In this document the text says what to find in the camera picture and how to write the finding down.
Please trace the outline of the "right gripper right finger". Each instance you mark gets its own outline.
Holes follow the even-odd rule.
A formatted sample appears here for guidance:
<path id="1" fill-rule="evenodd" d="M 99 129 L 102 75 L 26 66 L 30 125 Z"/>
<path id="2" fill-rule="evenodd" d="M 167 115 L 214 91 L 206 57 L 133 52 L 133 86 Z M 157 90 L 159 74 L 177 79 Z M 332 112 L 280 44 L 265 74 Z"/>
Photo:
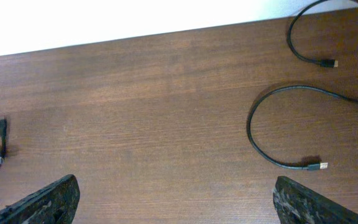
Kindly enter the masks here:
<path id="1" fill-rule="evenodd" d="M 358 224 L 357 213 L 285 176 L 277 178 L 273 205 L 281 224 Z"/>

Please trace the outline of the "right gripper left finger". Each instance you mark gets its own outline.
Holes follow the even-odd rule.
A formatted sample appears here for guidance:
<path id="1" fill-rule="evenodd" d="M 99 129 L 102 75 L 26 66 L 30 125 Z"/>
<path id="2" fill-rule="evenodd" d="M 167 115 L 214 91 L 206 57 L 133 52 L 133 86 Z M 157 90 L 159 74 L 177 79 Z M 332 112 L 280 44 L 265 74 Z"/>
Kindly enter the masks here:
<path id="1" fill-rule="evenodd" d="M 79 201 L 78 181 L 73 174 L 68 174 L 0 210 L 0 224 L 71 224 Z"/>

